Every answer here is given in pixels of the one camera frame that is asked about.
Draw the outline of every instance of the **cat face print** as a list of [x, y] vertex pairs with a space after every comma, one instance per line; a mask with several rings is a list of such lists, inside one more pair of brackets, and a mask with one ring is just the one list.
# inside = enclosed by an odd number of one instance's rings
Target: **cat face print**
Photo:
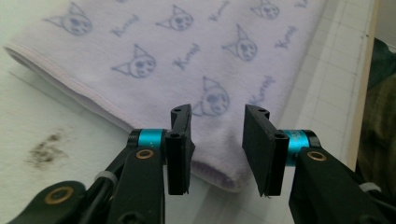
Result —
[[123, 73], [124, 75], [143, 78], [148, 77], [154, 72], [155, 67], [155, 59], [143, 51], [139, 46], [135, 45], [134, 57], [132, 60], [128, 63], [112, 67], [111, 69]]
[[212, 79], [204, 77], [204, 94], [201, 101], [194, 106], [192, 114], [196, 116], [220, 116], [230, 105], [226, 90]]
[[242, 28], [237, 25], [238, 40], [230, 45], [222, 46], [223, 49], [230, 51], [235, 57], [244, 62], [251, 61], [257, 54], [257, 46], [251, 41]]
[[185, 31], [192, 26], [193, 21], [194, 19], [190, 14], [174, 6], [173, 15], [166, 21], [157, 22], [156, 24], [176, 31]]
[[259, 7], [253, 7], [251, 10], [259, 17], [267, 20], [274, 20], [279, 15], [279, 7], [268, 1], [262, 1], [262, 4]]
[[91, 21], [75, 3], [71, 3], [66, 15], [44, 19], [44, 21], [62, 27], [72, 35], [85, 35], [92, 30]]

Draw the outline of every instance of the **stain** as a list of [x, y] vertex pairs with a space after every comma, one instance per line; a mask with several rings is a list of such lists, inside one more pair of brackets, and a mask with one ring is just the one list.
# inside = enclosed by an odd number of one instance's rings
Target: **stain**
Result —
[[45, 169], [67, 154], [59, 149], [63, 139], [62, 133], [54, 133], [29, 151], [28, 163], [37, 169]]

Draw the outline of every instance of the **white table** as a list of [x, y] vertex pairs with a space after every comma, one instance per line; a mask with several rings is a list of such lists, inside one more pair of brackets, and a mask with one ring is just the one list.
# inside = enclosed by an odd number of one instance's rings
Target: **white table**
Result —
[[[40, 18], [40, 12], [61, 3], [1, 1], [0, 44]], [[350, 167], [356, 161], [377, 4], [328, 1], [278, 127], [313, 130], [323, 147]], [[88, 187], [124, 148], [128, 136], [3, 50], [0, 124], [1, 223], [56, 182], [77, 180]], [[48, 152], [45, 160], [32, 153], [39, 147]], [[288, 207], [293, 175], [294, 169], [287, 168], [282, 196], [273, 199], [260, 198], [253, 181], [234, 194], [193, 176], [190, 195], [166, 196], [167, 223], [293, 223]]]

